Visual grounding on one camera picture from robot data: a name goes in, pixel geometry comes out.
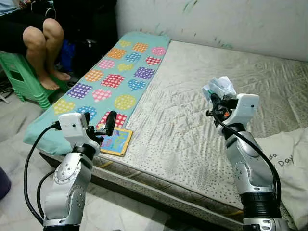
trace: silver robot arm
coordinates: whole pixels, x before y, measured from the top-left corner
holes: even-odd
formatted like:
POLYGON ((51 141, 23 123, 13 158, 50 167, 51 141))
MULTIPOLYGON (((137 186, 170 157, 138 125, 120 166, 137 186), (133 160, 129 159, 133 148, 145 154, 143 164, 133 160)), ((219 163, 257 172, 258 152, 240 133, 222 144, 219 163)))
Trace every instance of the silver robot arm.
POLYGON ((244 231, 289 231, 279 210, 272 169, 251 145, 217 121, 219 119, 260 149, 252 134, 245 130, 256 111, 259 97, 238 94, 236 99, 221 99, 211 93, 211 100, 213 110, 207 111, 206 115, 214 116, 218 133, 226 140, 227 157, 244 207, 244 231))
POLYGON ((53 185, 45 201, 43 221, 46 231, 79 230, 85 205, 86 188, 91 179, 92 159, 103 141, 98 135, 112 135, 116 112, 111 111, 103 130, 88 127, 90 114, 69 113, 59 116, 65 138, 73 150, 57 167, 53 185))

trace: teal blanket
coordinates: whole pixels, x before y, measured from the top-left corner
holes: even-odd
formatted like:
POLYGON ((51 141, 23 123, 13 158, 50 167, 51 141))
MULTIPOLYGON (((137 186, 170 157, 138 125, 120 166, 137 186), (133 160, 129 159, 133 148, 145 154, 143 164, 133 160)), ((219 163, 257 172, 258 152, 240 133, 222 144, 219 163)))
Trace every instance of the teal blanket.
MULTIPOLYGON (((24 142, 33 144, 59 115, 90 112, 90 125, 100 128, 111 110, 118 112, 116 127, 124 128, 166 53, 170 38, 129 32, 52 107, 26 129, 24 142)), ((61 131, 50 130, 37 148, 49 154, 71 151, 61 131)))

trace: floor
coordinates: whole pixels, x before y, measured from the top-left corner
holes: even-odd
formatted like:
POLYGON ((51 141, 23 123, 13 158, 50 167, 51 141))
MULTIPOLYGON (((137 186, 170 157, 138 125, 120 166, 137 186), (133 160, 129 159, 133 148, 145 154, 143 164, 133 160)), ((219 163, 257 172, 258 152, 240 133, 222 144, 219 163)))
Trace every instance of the floor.
MULTIPOLYGON (((0 201, 1 231, 42 230, 26 207, 23 195, 23 171, 31 148, 23 143, 25 129, 43 111, 31 102, 21 102, 15 94, 9 104, 0 102, 0 166, 12 181, 9 193, 0 201)), ((52 168, 37 150, 29 164, 28 191, 36 206, 36 188, 40 179, 52 168)), ((44 199, 51 186, 51 176, 42 186, 44 199)), ((91 184, 87 189, 86 206, 80 230, 84 231, 197 231, 172 219, 170 215, 113 191, 91 184)))

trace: white pillow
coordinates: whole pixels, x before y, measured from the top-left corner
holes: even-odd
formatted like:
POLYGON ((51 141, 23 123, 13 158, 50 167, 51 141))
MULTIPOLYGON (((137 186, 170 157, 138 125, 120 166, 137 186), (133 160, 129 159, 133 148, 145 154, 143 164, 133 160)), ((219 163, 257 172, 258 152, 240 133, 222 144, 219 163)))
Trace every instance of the white pillow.
POLYGON ((285 208, 296 227, 304 228, 308 224, 308 128, 256 141, 277 169, 285 208))

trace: green plastic stool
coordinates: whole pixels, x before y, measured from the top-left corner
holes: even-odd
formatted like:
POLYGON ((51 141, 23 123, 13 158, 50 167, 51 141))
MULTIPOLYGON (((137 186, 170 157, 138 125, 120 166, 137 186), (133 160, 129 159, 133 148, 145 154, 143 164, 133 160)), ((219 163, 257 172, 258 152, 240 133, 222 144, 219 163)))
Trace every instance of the green plastic stool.
MULTIPOLYGON (((56 90, 45 89, 40 84, 33 68, 23 55, 0 52, 0 64, 21 101, 25 101, 26 98, 38 102, 43 109, 50 107, 48 97, 56 90)), ((53 77, 52 79, 60 89, 68 91, 64 81, 53 77)))

